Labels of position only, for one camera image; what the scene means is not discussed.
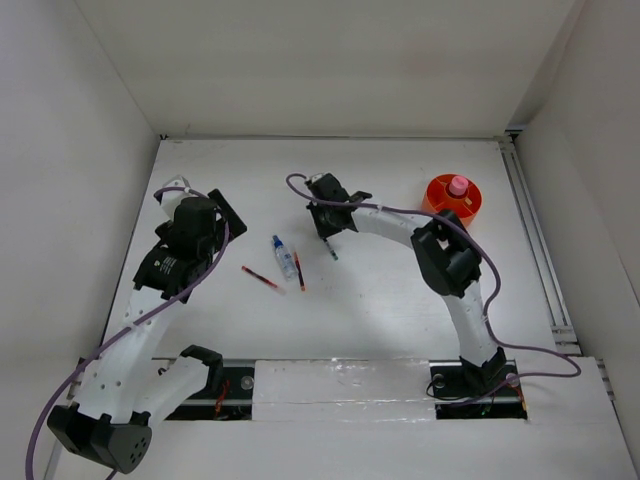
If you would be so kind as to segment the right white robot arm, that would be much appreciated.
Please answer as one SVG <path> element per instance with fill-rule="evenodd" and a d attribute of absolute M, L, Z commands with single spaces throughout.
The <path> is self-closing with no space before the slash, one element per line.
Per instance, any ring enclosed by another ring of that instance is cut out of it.
<path fill-rule="evenodd" d="M 414 253 L 426 285 L 445 302 L 459 341 L 462 397 L 497 387 L 506 366 L 504 348 L 486 327 L 481 298 L 482 256 L 456 213 L 402 211 L 373 202 L 367 192 L 347 193 L 331 173 L 305 180 L 307 209 L 318 235 L 326 239 L 345 230 L 378 235 Z"/>

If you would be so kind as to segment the green pen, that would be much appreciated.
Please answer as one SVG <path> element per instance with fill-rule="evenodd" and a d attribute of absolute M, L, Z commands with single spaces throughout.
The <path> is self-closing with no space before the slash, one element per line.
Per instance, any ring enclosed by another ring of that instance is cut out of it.
<path fill-rule="evenodd" d="M 335 252 L 335 250 L 333 249 L 333 247 L 331 246 L 331 244 L 329 243 L 328 239 L 324 238 L 324 239 L 322 239 L 322 241 L 323 241 L 324 245 L 326 246 L 329 254 L 331 255 L 331 258 L 334 261 L 338 261 L 339 257 L 337 255 L 337 253 Z"/>

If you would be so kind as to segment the pink capped clear tube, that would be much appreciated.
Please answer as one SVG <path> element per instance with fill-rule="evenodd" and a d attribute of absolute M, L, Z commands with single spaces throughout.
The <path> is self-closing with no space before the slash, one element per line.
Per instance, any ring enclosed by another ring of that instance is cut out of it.
<path fill-rule="evenodd" d="M 449 184 L 448 192 L 453 197 L 464 197 L 469 189 L 469 180 L 462 175 L 454 175 Z"/>

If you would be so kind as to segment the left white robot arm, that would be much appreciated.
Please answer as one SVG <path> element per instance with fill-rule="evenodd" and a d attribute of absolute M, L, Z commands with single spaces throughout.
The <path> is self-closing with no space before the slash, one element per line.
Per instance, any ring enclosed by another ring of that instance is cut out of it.
<path fill-rule="evenodd" d="M 170 309 L 189 300 L 247 230 L 218 189 L 202 194 L 175 183 L 154 196 L 167 219 L 133 277 L 119 330 L 78 366 L 86 377 L 71 403 L 52 401 L 44 418 L 68 452 L 121 474 L 138 467 L 154 428 L 183 400 L 222 387 L 223 358 L 213 350 L 190 345 L 155 379 L 153 355 Z"/>

